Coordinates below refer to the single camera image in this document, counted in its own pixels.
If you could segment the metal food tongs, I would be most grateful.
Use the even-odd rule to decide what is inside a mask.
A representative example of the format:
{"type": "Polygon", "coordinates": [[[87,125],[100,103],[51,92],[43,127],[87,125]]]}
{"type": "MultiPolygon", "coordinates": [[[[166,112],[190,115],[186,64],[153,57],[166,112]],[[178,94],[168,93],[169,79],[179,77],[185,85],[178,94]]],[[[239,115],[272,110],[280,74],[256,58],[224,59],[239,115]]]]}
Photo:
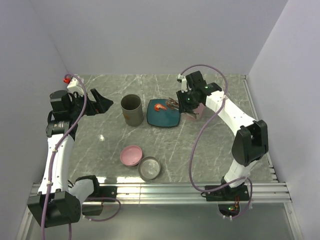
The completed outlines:
{"type": "MultiPolygon", "coordinates": [[[[179,105],[179,103],[176,101],[176,100],[174,100],[173,98],[167,98],[166,100],[165,100],[165,104],[166,104],[166,106],[168,107],[168,108],[170,108],[170,109],[175,109],[175,110],[179,110],[180,109],[180,105],[179,105]],[[169,105],[168,104],[168,101],[173,101],[174,102],[174,105],[169,105]]],[[[186,113],[191,113],[193,110],[187,110],[187,111],[185,111],[185,112],[183,112],[183,114],[186,114],[186,113]]]]}

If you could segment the red shrimp toy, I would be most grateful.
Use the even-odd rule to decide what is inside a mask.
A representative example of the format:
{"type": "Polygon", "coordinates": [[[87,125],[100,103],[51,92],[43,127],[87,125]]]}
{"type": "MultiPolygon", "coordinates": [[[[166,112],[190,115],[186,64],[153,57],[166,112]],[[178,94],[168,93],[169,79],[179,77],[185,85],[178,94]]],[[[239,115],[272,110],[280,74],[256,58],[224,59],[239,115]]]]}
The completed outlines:
{"type": "Polygon", "coordinates": [[[160,103],[156,103],[156,104],[154,105],[154,110],[157,111],[157,112],[159,112],[160,110],[166,111],[166,110],[167,110],[167,107],[164,106],[164,105],[162,105],[162,104],[160,104],[160,103]]]}

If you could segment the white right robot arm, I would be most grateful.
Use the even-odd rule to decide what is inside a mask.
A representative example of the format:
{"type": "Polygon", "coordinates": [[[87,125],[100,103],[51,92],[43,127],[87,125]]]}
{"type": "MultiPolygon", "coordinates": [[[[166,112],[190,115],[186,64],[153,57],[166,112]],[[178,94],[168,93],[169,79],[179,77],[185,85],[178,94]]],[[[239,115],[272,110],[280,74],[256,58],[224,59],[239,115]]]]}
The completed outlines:
{"type": "Polygon", "coordinates": [[[207,83],[200,71],[178,75],[181,89],[177,91],[178,110],[191,113],[200,105],[214,112],[234,135],[232,164],[222,178],[220,193],[226,200],[238,195],[238,186],[245,182],[252,167],[269,151],[268,126],[243,112],[226,95],[227,90],[216,83],[207,83]]]}

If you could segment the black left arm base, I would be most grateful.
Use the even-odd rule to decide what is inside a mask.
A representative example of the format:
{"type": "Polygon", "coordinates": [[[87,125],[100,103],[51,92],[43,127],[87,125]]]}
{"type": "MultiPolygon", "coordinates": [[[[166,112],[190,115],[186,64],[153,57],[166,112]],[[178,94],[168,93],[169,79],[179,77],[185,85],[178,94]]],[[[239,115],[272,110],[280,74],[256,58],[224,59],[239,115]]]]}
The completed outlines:
{"type": "Polygon", "coordinates": [[[89,195],[82,204],[82,214],[84,216],[100,216],[104,209],[114,209],[114,204],[118,205],[115,200],[117,197],[117,187],[102,185],[98,193],[89,195]]]}

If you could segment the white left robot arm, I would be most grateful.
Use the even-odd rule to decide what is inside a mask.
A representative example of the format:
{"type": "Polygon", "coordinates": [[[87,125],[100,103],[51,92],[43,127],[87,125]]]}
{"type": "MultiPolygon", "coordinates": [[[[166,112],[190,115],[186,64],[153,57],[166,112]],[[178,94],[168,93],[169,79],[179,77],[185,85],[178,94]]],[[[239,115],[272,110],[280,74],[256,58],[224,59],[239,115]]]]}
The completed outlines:
{"type": "Polygon", "coordinates": [[[48,114],[46,136],[48,143],[45,172],[37,195],[28,198],[27,206],[38,224],[44,228],[76,223],[80,220],[82,204],[101,196],[95,175],[76,179],[68,186],[68,170],[76,139],[78,122],[83,115],[104,114],[113,101],[91,89],[94,100],[77,92],[58,90],[50,94],[52,110],[48,114]]]}

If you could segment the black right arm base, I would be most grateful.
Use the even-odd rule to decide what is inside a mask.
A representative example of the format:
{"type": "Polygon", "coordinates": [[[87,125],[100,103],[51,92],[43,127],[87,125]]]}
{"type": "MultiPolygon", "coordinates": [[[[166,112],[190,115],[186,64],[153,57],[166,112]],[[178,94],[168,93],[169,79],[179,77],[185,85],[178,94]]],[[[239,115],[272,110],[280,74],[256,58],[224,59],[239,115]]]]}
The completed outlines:
{"type": "Polygon", "coordinates": [[[248,187],[243,183],[235,188],[226,186],[220,190],[212,191],[218,185],[206,185],[205,190],[210,192],[202,192],[200,195],[206,199],[207,202],[231,202],[231,201],[248,201],[250,199],[248,187]]]}

